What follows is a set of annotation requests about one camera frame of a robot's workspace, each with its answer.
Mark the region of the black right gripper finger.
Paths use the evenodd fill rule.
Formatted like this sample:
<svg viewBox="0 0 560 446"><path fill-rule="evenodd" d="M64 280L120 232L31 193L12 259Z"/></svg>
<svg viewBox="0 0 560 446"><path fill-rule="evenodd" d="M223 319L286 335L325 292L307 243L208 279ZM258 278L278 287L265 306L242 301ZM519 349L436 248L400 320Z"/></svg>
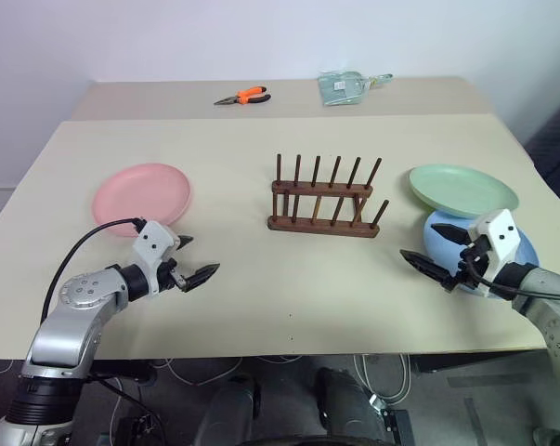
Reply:
<svg viewBox="0 0 560 446"><path fill-rule="evenodd" d="M446 240L458 245L470 245L471 237L467 229L448 223L435 223L431 228Z"/></svg>
<svg viewBox="0 0 560 446"><path fill-rule="evenodd" d="M424 276L438 282L443 288L451 288L453 286L453 277L449 271L440 267L430 257L404 249L401 249L399 253L413 268Z"/></svg>

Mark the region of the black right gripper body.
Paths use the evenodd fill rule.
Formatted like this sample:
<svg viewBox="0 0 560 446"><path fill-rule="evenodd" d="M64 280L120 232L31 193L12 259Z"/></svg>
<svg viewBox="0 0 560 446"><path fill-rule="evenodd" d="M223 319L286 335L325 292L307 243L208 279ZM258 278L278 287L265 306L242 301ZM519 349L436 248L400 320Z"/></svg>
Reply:
<svg viewBox="0 0 560 446"><path fill-rule="evenodd" d="M453 234L448 235L446 239L458 245L466 245L460 253L461 260L457 272L446 279L446 290L450 292L458 285L476 290L488 268L487 251L491 247L488 237L479 235L471 241L468 234Z"/></svg>

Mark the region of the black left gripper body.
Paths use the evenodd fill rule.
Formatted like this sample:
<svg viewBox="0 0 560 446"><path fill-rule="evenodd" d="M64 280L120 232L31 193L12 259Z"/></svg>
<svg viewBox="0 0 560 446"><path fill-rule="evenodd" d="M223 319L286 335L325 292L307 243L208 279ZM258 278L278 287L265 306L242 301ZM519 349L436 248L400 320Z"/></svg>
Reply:
<svg viewBox="0 0 560 446"><path fill-rule="evenodd" d="M183 293L189 290L186 278L176 270L176 266L176 260L171 257L163 261L157 268L157 281L160 293L173 288L177 288Z"/></svg>

